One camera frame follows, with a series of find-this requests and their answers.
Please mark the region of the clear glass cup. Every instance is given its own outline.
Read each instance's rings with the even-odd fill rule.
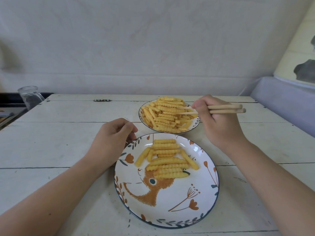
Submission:
[[[37,104],[45,100],[44,97],[37,92],[37,90],[37,86],[25,86],[18,89],[27,110],[31,110]]]

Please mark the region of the tabletop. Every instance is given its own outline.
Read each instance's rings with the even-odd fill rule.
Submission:
[[[139,108],[153,95],[53,94],[0,131],[0,214],[61,174],[87,152],[105,122],[126,118],[140,122]],[[176,96],[193,102],[200,96]],[[246,137],[270,158],[315,189],[315,138],[271,112],[251,97],[219,96],[247,109],[239,115]],[[110,102],[94,102],[110,99]],[[200,145],[217,166],[220,194],[211,213],[196,225],[160,229],[138,220],[120,202],[108,169],[88,190],[58,235],[281,235],[253,189],[234,163],[206,138],[203,123],[183,135]]]

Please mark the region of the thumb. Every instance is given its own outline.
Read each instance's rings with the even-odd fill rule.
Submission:
[[[121,130],[118,132],[118,134],[124,138],[127,139],[128,135],[132,132],[134,129],[134,124],[132,122],[126,123]]]
[[[203,124],[208,126],[214,122],[214,119],[211,117],[208,106],[204,100],[196,100],[193,104],[193,107],[197,110],[199,117],[203,121]]]

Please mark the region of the pile of french fries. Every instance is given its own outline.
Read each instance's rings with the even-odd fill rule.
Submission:
[[[147,171],[154,170],[156,179],[174,179],[189,176],[183,172],[191,166],[194,170],[198,170],[198,165],[189,158],[185,150],[179,149],[180,145],[176,144],[175,139],[154,140],[151,147],[147,147],[135,162],[136,167],[140,167],[146,158],[149,164],[146,166]],[[175,157],[180,153],[183,159]]]
[[[178,113],[193,112],[191,109],[178,109],[178,107],[185,107],[185,102],[181,98],[161,97],[141,107],[144,122],[157,131],[170,133],[188,131],[192,119],[197,115],[178,115]]]

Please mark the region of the white plate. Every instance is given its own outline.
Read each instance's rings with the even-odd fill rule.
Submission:
[[[152,101],[150,101],[150,102],[145,103],[145,104],[142,105],[142,106],[146,106],[146,105],[150,104],[151,102],[155,102],[155,101],[156,101],[156,100],[152,100]],[[154,130],[153,128],[149,127],[149,126],[144,122],[144,120],[143,120],[143,111],[142,111],[141,108],[139,109],[139,119],[140,119],[140,121],[141,121],[144,125],[146,125],[148,128],[152,129],[153,131],[157,131],[157,130]],[[199,118],[199,117],[193,119],[193,120],[192,120],[192,124],[191,124],[190,127],[188,128],[188,131],[191,131],[192,129],[195,129],[195,128],[199,125],[199,123],[200,123],[200,118]],[[183,133],[185,133],[185,132],[188,132],[188,131],[179,132],[179,133],[177,133],[177,134],[181,135],[181,134],[183,134]]]
[[[145,170],[146,159],[137,168],[134,162],[154,139],[175,139],[199,170],[183,170],[190,174],[186,178],[156,180],[153,171]],[[152,133],[130,143],[116,163],[114,178],[127,209],[160,228],[184,228],[199,222],[212,210],[219,194],[219,177],[209,155],[196,143],[171,133]]]

